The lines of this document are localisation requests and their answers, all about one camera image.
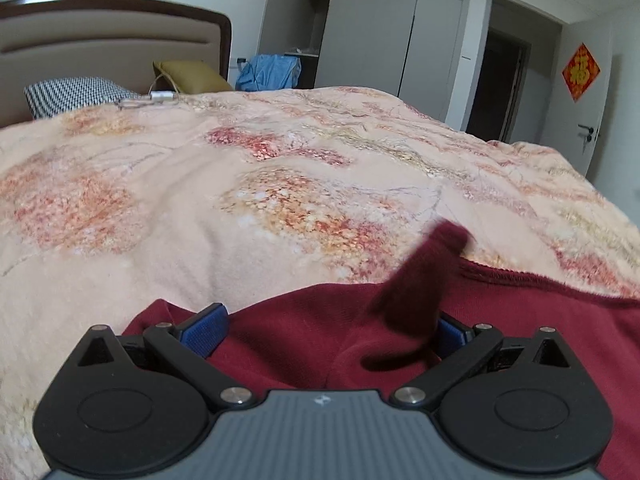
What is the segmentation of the grey built-in wardrobe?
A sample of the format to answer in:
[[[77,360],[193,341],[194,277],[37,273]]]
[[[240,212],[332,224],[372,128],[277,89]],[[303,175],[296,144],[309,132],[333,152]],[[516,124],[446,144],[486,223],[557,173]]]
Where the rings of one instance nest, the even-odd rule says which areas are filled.
[[[303,61],[306,88],[385,91],[444,119],[469,0],[267,0],[261,54]]]

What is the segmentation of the white room door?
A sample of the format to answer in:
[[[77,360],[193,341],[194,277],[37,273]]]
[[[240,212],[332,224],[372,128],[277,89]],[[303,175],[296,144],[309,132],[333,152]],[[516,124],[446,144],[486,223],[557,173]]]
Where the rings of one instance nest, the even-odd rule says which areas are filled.
[[[596,148],[612,68],[611,24],[589,20],[562,29],[540,143],[586,174]]]

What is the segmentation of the black white checked pillow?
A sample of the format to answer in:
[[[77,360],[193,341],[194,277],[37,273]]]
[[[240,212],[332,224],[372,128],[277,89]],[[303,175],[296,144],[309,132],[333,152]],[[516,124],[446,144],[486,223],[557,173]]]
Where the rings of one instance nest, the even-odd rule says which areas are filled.
[[[24,88],[32,118],[50,118],[83,107],[139,99],[132,92],[101,77],[47,79]]]

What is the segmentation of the dark red sweater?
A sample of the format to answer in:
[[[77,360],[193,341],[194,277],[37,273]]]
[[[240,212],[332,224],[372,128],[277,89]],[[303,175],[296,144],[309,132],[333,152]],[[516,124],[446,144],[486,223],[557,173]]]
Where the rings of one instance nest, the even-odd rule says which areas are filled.
[[[441,313],[486,322],[509,336],[557,328],[604,394],[614,432],[605,477],[639,474],[639,304],[580,292],[528,273],[462,259],[464,229],[436,226],[384,283],[323,284],[231,315],[210,359],[244,385],[269,388],[393,388],[424,372]]]

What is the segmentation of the olive green pillow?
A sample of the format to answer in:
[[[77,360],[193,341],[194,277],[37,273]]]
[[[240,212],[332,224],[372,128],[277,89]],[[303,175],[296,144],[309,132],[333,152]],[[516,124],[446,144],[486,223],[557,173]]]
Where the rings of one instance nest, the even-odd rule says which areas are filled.
[[[180,94],[232,91],[228,81],[203,61],[170,60],[153,63],[158,90]]]

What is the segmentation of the floral peach bed quilt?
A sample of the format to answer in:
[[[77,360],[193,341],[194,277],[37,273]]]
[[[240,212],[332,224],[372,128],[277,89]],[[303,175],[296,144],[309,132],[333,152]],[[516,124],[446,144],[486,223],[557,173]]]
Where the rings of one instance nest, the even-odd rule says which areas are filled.
[[[553,148],[485,142],[355,87],[85,107],[1,133],[1,474],[47,468],[44,390],[85,330],[152,301],[237,311],[320,283],[385,280],[442,220],[471,270],[586,292],[487,321],[576,328],[616,413],[613,478],[638,456],[639,230]]]

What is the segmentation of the brown padded headboard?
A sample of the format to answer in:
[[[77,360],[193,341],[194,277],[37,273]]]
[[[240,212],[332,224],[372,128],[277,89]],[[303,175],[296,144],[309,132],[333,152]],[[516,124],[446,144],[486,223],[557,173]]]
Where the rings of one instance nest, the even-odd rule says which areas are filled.
[[[23,90],[98,76],[147,92],[153,64],[197,60],[228,76],[227,15],[163,0],[6,0],[1,5],[1,123],[26,122]]]

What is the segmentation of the red fu door decoration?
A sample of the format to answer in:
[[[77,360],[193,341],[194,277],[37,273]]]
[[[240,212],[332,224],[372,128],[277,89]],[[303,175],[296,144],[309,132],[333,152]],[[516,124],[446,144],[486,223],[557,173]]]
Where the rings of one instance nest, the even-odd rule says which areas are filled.
[[[562,78],[577,102],[601,73],[600,66],[585,44],[581,44],[562,69]]]

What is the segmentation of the blue garment on chair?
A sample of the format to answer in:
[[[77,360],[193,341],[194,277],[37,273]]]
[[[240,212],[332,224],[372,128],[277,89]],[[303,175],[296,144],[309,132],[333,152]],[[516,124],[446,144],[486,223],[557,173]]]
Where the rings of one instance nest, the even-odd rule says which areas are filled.
[[[258,54],[242,64],[235,89],[243,92],[293,89],[301,71],[302,63],[296,56]]]

